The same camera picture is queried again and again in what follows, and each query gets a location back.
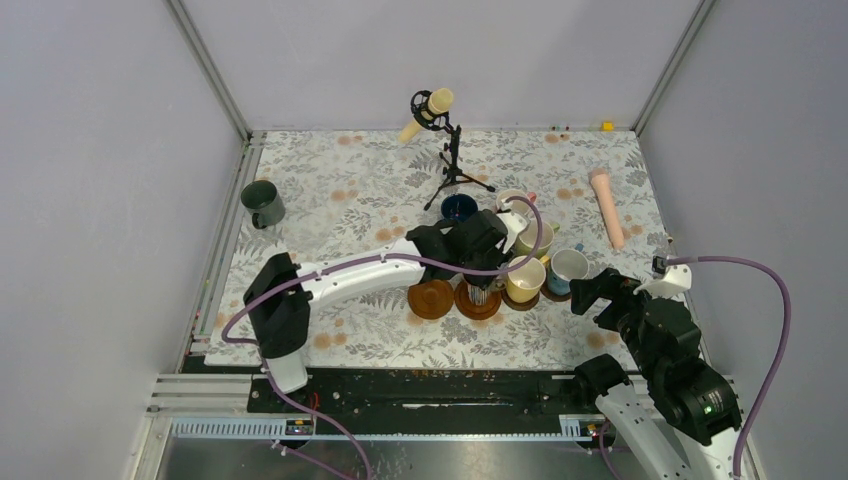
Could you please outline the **black mug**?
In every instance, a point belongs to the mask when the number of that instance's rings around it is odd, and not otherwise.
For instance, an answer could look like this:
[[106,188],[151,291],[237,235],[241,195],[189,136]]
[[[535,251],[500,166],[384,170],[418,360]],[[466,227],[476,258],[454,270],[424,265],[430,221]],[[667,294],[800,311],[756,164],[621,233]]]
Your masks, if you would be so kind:
[[466,296],[472,307],[477,309],[489,309],[499,301],[499,293],[488,288],[466,284]]

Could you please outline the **dark blue mug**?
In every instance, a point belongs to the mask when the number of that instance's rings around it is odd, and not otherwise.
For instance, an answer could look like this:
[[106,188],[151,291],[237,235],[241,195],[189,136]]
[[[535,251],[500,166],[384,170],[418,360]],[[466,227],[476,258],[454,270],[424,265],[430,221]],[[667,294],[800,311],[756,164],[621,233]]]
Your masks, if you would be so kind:
[[445,198],[440,206],[444,220],[462,223],[479,211],[476,200],[466,194],[454,194]]

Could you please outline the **yellow mug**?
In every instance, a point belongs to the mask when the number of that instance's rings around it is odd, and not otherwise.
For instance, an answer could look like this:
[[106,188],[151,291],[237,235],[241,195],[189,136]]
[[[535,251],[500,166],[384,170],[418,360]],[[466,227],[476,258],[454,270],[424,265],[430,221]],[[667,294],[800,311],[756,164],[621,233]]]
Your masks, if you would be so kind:
[[520,268],[508,272],[505,276],[506,295],[512,302],[519,304],[533,300],[540,293],[546,281],[550,258],[524,255],[513,259],[509,266],[513,267],[521,262],[524,264]]

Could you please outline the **dark green mug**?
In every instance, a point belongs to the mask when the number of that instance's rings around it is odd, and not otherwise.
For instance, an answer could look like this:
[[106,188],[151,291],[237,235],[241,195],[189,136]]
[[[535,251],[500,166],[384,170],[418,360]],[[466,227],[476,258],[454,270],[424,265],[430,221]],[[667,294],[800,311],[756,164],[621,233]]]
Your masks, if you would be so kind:
[[250,215],[252,226],[259,230],[278,224],[286,214],[276,185],[268,180],[246,185],[240,193],[240,201]]

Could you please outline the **blue patterned mug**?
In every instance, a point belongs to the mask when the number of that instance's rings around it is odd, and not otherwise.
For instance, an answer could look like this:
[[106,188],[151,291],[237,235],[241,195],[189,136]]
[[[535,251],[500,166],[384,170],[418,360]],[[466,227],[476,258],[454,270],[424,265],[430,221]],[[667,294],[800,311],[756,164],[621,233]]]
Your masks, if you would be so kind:
[[575,249],[559,250],[549,260],[546,286],[554,295],[569,295],[570,281],[586,279],[588,273],[589,262],[582,252]]

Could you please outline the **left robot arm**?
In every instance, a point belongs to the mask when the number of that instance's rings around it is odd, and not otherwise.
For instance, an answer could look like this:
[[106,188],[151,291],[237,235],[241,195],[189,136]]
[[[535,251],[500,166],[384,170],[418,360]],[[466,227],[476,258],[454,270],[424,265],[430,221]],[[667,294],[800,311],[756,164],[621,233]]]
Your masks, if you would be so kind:
[[514,212],[482,210],[463,222],[418,226],[380,249],[334,261],[297,264],[287,253],[272,256],[243,296],[260,357],[274,380],[272,398],[288,411],[309,401],[301,350],[314,314],[366,294],[457,274],[487,288],[528,225]]

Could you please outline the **brown wooden coaster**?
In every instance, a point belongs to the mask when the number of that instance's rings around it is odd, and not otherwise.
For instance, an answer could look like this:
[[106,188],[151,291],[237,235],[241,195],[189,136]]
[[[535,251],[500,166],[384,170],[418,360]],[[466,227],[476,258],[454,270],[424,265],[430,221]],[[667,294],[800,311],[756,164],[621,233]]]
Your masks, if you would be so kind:
[[407,290],[411,311],[425,320],[437,320],[453,308],[454,288],[446,280],[432,280],[411,286]]

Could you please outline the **brown wooden knob lid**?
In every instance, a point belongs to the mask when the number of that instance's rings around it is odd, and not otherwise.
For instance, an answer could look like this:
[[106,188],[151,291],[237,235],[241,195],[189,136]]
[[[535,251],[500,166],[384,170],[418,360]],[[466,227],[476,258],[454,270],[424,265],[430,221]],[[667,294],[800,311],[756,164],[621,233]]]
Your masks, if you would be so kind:
[[494,307],[489,309],[477,309],[472,307],[468,302],[466,296],[466,284],[468,284],[466,281],[461,281],[454,290],[454,304],[458,311],[462,315],[474,321],[487,320],[494,316],[501,306],[501,293],[499,291],[492,290],[499,293],[499,301]]

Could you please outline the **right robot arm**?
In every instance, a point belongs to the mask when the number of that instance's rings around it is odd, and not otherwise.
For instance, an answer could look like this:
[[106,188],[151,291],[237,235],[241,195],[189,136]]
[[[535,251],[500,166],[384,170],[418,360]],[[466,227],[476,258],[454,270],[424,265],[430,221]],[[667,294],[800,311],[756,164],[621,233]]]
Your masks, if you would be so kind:
[[610,421],[653,478],[734,479],[742,415],[730,382],[701,357],[701,331],[675,298],[691,284],[690,268],[679,265],[662,268],[645,283],[613,268],[569,283],[575,314],[586,313],[599,299],[607,301],[594,322],[620,336],[684,456],[650,419],[632,380],[611,355],[576,367],[573,396],[583,410],[600,411]]

